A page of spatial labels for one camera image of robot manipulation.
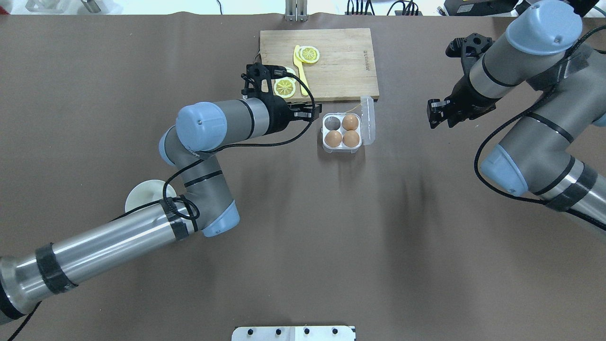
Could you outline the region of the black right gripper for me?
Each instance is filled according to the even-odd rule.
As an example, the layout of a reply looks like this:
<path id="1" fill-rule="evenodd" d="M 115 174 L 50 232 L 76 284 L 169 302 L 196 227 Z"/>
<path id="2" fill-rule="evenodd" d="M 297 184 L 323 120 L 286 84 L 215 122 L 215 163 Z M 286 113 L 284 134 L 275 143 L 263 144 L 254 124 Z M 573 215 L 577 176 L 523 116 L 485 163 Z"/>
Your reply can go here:
<path id="1" fill-rule="evenodd" d="M 446 120 L 449 128 L 453 128 L 466 119 L 477 119 L 494 110 L 497 101 L 480 94 L 472 86 L 468 73 L 455 84 L 447 99 L 427 101 L 427 119 L 431 129 Z"/>

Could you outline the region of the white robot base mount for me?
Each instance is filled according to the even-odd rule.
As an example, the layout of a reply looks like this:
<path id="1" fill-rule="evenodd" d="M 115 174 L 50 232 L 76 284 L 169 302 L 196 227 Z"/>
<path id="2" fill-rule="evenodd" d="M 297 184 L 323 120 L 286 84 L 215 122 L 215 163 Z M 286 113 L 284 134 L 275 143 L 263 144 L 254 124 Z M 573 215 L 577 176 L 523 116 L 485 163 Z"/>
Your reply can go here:
<path id="1" fill-rule="evenodd" d="M 356 328 L 346 325 L 241 326 L 232 341 L 356 341 Z"/>

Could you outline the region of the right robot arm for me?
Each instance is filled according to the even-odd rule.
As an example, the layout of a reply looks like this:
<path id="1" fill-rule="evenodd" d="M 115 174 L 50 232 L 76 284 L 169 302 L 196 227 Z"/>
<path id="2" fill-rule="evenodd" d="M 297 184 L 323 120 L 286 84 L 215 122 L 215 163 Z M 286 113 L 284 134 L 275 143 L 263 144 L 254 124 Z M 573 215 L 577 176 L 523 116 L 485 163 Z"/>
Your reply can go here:
<path id="1" fill-rule="evenodd" d="M 476 177 L 497 194 L 575 216 L 605 235 L 605 177 L 567 151 L 590 126 L 605 125 L 605 52 L 587 43 L 572 5 L 540 0 L 496 40 L 471 34 L 454 39 L 446 56 L 459 58 L 463 76 L 445 99 L 430 99 L 435 129 L 454 127 L 495 109 L 526 82 L 541 91 L 529 108 L 495 129 L 478 147 Z"/>

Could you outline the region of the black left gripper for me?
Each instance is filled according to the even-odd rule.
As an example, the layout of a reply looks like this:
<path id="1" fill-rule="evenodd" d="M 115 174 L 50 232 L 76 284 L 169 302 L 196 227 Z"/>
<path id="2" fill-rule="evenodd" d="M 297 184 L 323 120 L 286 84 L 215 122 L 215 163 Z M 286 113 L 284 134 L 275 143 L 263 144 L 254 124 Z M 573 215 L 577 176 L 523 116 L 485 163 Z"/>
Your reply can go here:
<path id="1" fill-rule="evenodd" d="M 266 94 L 265 106 L 270 119 L 265 135 L 281 132 L 292 121 L 314 122 L 322 112 L 322 104 L 292 103 L 290 106 L 280 96 Z"/>

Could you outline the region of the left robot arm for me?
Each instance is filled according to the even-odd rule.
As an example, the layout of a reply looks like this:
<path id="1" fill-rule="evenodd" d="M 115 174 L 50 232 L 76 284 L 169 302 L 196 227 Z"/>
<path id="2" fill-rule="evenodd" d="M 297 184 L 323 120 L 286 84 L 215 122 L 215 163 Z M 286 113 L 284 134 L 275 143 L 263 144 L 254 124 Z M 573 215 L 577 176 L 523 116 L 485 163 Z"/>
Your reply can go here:
<path id="1" fill-rule="evenodd" d="M 292 121 L 311 125 L 320 112 L 318 103 L 288 104 L 267 94 L 183 107 L 159 151 L 178 169 L 185 193 L 167 196 L 163 183 L 159 199 L 100 227 L 22 258 L 2 257 L 1 323 L 31 316 L 44 299 L 197 231 L 213 237 L 232 229 L 240 214 L 216 154 L 247 147 L 248 139 L 281 132 Z"/>

